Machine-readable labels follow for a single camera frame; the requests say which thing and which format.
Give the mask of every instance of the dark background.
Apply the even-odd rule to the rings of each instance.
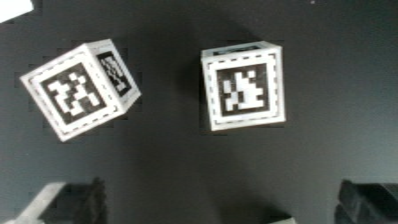
[[[143,93],[60,143],[19,76],[111,38]],[[207,131],[200,50],[282,46],[282,125]],[[35,0],[0,24],[0,222],[52,181],[104,180],[108,223],[331,224],[342,178],[398,183],[398,2]]]

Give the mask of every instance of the white cube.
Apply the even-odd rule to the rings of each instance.
[[[202,75],[211,131],[285,121],[280,46],[203,50]]]
[[[74,48],[20,81],[60,141],[124,114],[140,96],[109,40]]]
[[[33,10],[29,0],[0,0],[0,23]]]
[[[289,219],[285,219],[285,220],[282,220],[282,221],[278,221],[278,222],[273,222],[273,223],[269,223],[269,224],[296,224],[296,222],[294,222],[294,218],[289,218]]]

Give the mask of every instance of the cube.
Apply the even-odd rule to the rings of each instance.
[[[111,40],[83,44],[20,81],[60,141],[124,114],[140,96]]]
[[[211,131],[285,121],[280,46],[253,42],[202,51]]]
[[[29,0],[0,0],[0,23],[33,10]]]
[[[285,219],[285,220],[282,220],[282,221],[278,221],[278,222],[273,222],[273,223],[269,223],[269,224],[296,224],[296,222],[294,222],[294,218],[289,218],[289,219]]]

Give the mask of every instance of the checkered pattern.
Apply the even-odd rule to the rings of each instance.
[[[211,130],[283,121],[280,47],[266,42],[202,51]]]
[[[116,91],[118,96],[122,97],[131,89],[131,85],[127,83],[125,75],[120,70],[120,66],[113,57],[111,52],[104,52],[97,55],[97,60],[102,66],[104,73],[108,75],[108,79],[113,85],[113,89]]]
[[[125,113],[140,96],[109,40],[83,44],[20,81],[61,141]]]

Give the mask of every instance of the black and white pattern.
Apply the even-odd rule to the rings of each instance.
[[[266,111],[266,64],[221,69],[216,76],[221,116]]]
[[[125,74],[120,69],[120,65],[115,60],[111,52],[104,52],[97,55],[99,64],[102,66],[104,73],[108,75],[108,80],[113,85],[115,92],[122,97],[127,91],[131,90],[131,85],[127,83]]]
[[[52,75],[40,82],[40,86],[65,124],[70,124],[104,108],[81,63]]]
[[[282,122],[280,47],[260,41],[203,50],[202,72],[211,130]]]

